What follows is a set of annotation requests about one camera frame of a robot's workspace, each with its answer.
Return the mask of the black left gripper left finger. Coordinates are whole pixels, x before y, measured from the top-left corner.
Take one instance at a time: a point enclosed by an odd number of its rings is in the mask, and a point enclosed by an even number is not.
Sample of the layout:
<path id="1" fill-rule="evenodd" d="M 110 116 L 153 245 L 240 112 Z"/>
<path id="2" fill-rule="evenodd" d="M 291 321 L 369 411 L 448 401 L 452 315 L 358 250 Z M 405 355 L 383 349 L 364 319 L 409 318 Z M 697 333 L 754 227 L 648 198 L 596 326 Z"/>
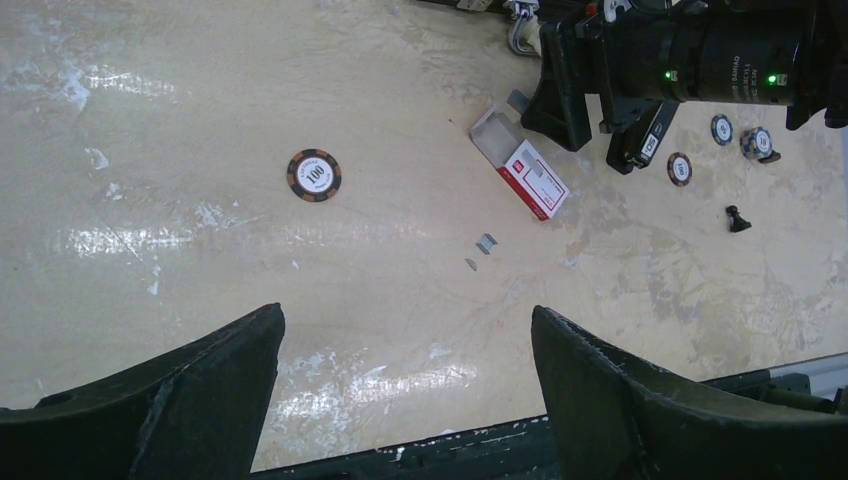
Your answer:
<path id="1" fill-rule="evenodd" d="M 1 412 L 5 479 L 245 479 L 278 373 L 272 303 L 126 370 Z"/>

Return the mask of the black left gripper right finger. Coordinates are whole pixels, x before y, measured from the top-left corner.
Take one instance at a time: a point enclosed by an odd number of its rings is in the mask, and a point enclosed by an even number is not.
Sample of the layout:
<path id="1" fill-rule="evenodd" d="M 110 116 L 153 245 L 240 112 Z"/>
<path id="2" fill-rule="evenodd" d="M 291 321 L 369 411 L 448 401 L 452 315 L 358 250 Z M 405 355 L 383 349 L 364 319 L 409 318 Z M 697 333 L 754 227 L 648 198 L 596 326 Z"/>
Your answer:
<path id="1" fill-rule="evenodd" d="M 532 313 L 533 356 L 567 479 L 843 479 L 847 392 L 766 370 L 696 382 L 554 310 Z"/>

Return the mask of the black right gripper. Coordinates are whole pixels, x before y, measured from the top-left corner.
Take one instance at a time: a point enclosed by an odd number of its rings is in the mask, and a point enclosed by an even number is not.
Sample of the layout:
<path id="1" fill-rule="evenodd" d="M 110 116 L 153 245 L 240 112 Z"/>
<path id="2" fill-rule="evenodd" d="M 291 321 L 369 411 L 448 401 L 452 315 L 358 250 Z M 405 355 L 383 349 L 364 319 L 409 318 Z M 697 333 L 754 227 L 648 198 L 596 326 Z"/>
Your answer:
<path id="1" fill-rule="evenodd" d="M 625 49 L 660 15 L 668 1 L 543 1 L 541 74 L 520 124 L 568 151 L 592 139 L 588 95 L 600 98 L 605 134 L 626 133 L 660 108 L 661 99 L 629 93 Z"/>

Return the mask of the small staple strip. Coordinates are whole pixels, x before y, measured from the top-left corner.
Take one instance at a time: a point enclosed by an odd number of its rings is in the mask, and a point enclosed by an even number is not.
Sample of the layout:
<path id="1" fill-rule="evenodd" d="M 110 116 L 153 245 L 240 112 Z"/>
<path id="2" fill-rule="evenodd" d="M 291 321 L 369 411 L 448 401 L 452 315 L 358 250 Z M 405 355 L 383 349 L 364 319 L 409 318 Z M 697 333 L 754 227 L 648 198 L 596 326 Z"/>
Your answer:
<path id="1" fill-rule="evenodd" d="M 490 255 L 493 248 L 498 245 L 497 240 L 489 233 L 484 233 L 475 245 L 484 255 Z"/>

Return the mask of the black stapler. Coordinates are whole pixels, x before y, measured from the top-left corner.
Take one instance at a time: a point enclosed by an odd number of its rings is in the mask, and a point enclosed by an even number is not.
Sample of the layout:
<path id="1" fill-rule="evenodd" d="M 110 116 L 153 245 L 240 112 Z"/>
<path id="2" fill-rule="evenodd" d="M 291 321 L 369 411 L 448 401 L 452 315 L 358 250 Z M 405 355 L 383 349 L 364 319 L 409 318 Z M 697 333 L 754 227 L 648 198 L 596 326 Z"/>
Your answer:
<path id="1" fill-rule="evenodd" d="M 648 167 L 679 106 L 678 102 L 659 102 L 627 129 L 613 133 L 606 155 L 607 165 L 622 175 Z"/>

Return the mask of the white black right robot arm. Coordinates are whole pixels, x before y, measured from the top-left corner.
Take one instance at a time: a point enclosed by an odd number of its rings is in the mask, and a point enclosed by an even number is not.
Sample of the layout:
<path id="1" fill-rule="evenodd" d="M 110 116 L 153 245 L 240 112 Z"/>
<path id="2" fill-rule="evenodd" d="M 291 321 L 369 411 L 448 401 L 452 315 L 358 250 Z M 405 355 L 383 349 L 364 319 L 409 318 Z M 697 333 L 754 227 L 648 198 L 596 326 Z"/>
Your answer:
<path id="1" fill-rule="evenodd" d="M 665 103 L 783 106 L 797 130 L 847 124 L 843 1 L 581 1 L 540 31 L 542 71 L 523 127 L 569 151 Z"/>

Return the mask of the blue poker chip on table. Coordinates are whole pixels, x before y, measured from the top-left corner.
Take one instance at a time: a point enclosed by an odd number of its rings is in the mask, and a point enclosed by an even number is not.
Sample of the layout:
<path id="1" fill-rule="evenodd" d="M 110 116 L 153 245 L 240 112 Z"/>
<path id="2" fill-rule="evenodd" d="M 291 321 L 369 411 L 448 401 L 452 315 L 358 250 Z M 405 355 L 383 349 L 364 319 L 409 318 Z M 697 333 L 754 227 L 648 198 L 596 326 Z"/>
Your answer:
<path id="1" fill-rule="evenodd" d="M 720 146 L 729 145 L 733 141 L 733 124 L 730 119 L 724 114 L 717 114 L 712 117 L 710 124 L 710 132 L 715 143 Z"/>

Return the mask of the right poker chip on table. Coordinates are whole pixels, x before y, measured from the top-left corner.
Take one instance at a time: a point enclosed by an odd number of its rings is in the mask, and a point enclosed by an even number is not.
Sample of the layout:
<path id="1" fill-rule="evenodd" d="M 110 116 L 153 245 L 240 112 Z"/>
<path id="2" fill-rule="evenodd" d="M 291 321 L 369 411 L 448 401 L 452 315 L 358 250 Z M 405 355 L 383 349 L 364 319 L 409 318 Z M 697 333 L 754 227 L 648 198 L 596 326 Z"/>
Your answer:
<path id="1" fill-rule="evenodd" d="M 674 185 L 687 186 L 693 177 L 693 167 L 688 156 L 682 152 L 671 154 L 667 161 L 667 174 Z"/>

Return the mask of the small black screw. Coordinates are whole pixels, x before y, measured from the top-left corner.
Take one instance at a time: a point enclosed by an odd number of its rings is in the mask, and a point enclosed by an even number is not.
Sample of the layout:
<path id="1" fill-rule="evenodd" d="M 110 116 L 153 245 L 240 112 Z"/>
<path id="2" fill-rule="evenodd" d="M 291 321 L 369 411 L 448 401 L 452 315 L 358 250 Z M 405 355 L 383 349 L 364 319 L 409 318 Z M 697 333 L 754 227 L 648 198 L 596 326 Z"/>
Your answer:
<path id="1" fill-rule="evenodd" d="M 728 231 L 730 233 L 740 233 L 752 227 L 752 223 L 741 216 L 736 205 L 727 206 L 725 213 L 728 218 Z"/>

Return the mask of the left poker chip on table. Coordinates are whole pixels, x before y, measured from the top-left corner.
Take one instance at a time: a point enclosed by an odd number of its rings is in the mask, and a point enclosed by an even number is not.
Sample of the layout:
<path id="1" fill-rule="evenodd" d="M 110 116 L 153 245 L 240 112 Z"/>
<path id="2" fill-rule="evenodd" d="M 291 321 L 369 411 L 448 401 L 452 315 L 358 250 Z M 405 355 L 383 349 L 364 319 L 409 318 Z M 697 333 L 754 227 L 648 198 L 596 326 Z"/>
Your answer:
<path id="1" fill-rule="evenodd" d="M 322 149 L 305 149 L 295 154 L 287 165 L 286 180 L 292 192 L 307 202 L 324 202 L 332 198 L 342 184 L 338 161 Z"/>

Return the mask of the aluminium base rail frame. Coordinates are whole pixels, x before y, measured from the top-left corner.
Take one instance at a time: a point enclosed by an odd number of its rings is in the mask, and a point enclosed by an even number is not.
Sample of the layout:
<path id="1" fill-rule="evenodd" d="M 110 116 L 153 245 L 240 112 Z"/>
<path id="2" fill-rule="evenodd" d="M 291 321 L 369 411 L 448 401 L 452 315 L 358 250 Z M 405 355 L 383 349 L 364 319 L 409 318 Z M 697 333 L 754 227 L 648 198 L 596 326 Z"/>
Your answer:
<path id="1" fill-rule="evenodd" d="M 751 399 L 847 407 L 847 354 L 715 379 L 704 385 Z M 559 479 L 546 415 L 448 433 L 405 444 L 285 466 L 252 479 Z"/>

